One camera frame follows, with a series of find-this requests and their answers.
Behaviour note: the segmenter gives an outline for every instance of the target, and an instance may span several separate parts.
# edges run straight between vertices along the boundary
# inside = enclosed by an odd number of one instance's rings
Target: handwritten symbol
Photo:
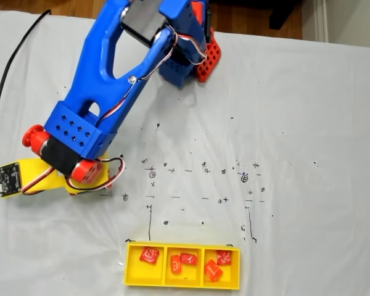
[[[243,183],[247,182],[247,181],[248,181],[248,176],[247,176],[247,175],[242,175],[242,176],[241,176],[241,181],[242,181]]]

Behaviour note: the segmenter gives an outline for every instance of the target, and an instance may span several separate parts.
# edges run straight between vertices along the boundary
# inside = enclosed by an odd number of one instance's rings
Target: circuit board
[[[11,163],[0,167],[1,197],[19,193],[22,188],[20,180],[19,163]]]

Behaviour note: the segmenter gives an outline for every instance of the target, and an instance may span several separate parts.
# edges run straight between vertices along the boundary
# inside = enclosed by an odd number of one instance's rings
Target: table surface
[[[0,12],[0,79],[35,19]],[[0,165],[33,157],[22,134],[66,96],[92,23],[48,17],[22,47],[0,103]],[[216,40],[206,84],[150,79],[110,146],[127,169],[107,196],[0,199],[0,295],[370,295],[370,49]],[[146,50],[122,36],[116,75]],[[239,247],[240,291],[125,287],[125,240],[149,230]]]

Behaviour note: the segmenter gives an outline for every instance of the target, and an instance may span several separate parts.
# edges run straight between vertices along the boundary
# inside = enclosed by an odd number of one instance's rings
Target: wooden floor
[[[40,14],[51,9],[54,15],[95,19],[105,0],[0,0],[0,10]],[[271,10],[210,4],[215,31],[281,38],[302,38],[302,15],[297,5],[280,30],[269,29]]]

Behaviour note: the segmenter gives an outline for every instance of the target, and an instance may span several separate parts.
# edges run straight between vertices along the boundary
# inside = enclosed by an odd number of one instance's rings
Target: black object
[[[148,47],[152,46],[155,35],[166,22],[158,11],[161,1],[134,0],[122,19],[123,29]]]
[[[37,20],[34,22],[34,24],[32,24],[32,26],[30,27],[30,29],[26,32],[25,36],[23,36],[22,40],[19,42],[19,44],[18,44],[17,48],[15,49],[14,53],[11,55],[10,59],[8,60],[7,65],[6,65],[6,68],[4,69],[4,73],[2,74],[2,78],[1,78],[1,81],[0,81],[0,98],[1,98],[1,93],[2,93],[3,87],[4,87],[4,83],[6,82],[8,71],[10,70],[10,66],[11,66],[12,62],[14,61],[15,56],[17,55],[19,49],[22,47],[23,43],[28,38],[28,36],[30,35],[30,33],[33,31],[33,29],[35,28],[35,26],[37,26],[37,24],[47,14],[51,14],[51,10],[45,11],[43,14],[41,14],[39,16],[39,18],[37,18]]]
[[[81,156],[54,137],[50,137],[41,151],[41,159],[69,177]]]
[[[282,25],[285,23],[290,13],[293,11],[296,2],[298,2],[298,0],[277,0],[276,4],[274,5],[273,13],[270,15],[269,19],[270,29],[281,29]]]
[[[22,188],[20,180],[19,163],[11,163],[10,165],[0,167],[0,185],[2,191],[1,197],[19,193]]]
[[[204,33],[205,33],[205,42],[211,43],[211,16],[212,11],[211,8],[207,8],[205,11],[205,25],[204,25]]]

